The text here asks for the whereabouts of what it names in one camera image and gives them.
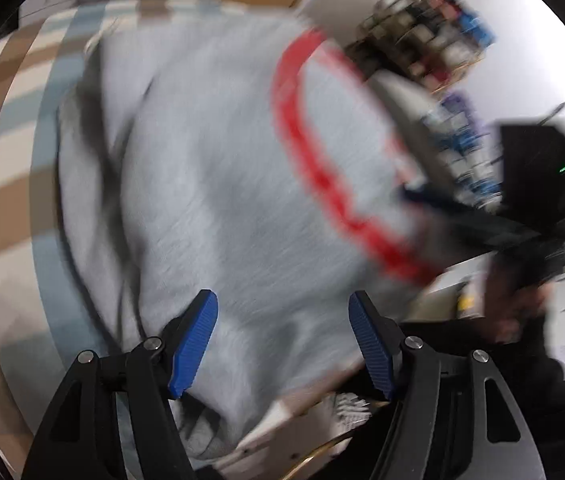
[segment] gray fabric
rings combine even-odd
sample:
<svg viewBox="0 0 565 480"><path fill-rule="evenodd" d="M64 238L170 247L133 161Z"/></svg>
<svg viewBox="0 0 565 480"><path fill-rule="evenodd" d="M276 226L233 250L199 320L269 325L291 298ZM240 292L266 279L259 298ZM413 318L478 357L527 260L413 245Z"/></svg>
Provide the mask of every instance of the gray fabric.
<svg viewBox="0 0 565 480"><path fill-rule="evenodd" d="M191 456L229 452L275 399L358 355L352 291L366 289L398 318L418 292L334 228L281 142L274 73L306 30L274 13L192 15L115 34L60 108L64 228L120 347L160 333L201 288L218 295L189 390L196 400L175 410ZM301 110L325 156L360 215L413 241L417 222L386 151L390 119L345 71L314 57ZM439 253L439 239L420 240L421 256Z"/></svg>

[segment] blue gripper pad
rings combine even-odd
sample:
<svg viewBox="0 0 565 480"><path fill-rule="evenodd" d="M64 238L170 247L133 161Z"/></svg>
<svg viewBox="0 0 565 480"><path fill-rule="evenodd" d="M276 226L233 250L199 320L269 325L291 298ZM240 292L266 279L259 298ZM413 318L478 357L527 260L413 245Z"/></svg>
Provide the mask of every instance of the blue gripper pad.
<svg viewBox="0 0 565 480"><path fill-rule="evenodd" d="M391 400L393 394L393 357L378 336L372 320L362 305L362 301L371 303L364 292L355 292L349 297L349 322L374 387L380 390L387 400Z"/></svg>
<svg viewBox="0 0 565 480"><path fill-rule="evenodd" d="M210 290L200 291L199 296L201 294L206 294L206 297L200 298L202 301L198 312L174 352L168 387L176 399L194 383L200 361L218 319L218 297Z"/></svg>

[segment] wall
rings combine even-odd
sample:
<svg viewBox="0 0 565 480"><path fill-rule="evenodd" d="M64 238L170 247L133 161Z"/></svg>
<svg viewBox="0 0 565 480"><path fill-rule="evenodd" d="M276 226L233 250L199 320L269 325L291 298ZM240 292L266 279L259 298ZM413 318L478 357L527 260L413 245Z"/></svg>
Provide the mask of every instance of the wall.
<svg viewBox="0 0 565 480"><path fill-rule="evenodd" d="M303 0L299 8L346 44L376 1ZM497 37L486 59L457 85L483 121L534 119L565 101L565 26L542 0L464 1Z"/></svg>

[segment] hand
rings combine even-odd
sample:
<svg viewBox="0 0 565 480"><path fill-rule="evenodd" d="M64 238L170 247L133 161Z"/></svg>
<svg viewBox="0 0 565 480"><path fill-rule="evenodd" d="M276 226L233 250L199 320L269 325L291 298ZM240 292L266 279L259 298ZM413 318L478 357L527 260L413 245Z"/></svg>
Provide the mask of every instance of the hand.
<svg viewBox="0 0 565 480"><path fill-rule="evenodd" d="M549 285L531 285L513 290L513 277L501 261L494 258L487 274L483 318L475 320L482 337L492 343L515 341L524 322L545 310Z"/></svg>

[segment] gray cloth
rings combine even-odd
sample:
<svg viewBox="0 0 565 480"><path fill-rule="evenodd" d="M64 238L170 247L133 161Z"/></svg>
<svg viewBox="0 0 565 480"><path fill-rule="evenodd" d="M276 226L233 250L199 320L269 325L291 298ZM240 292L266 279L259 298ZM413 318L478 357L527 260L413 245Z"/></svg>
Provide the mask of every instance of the gray cloth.
<svg viewBox="0 0 565 480"><path fill-rule="evenodd" d="M262 13L114 34L60 108L64 229L108 335L128 351L201 288L218 295L195 402L175 410L191 456L229 452L275 399L358 355L354 290L400 318L422 285L387 273L342 228L281 131L275 75L307 30ZM319 160L339 172L357 218L435 259L440 237L417 240L418 215L400 200L393 125L335 49L320 47L300 72Z"/></svg>

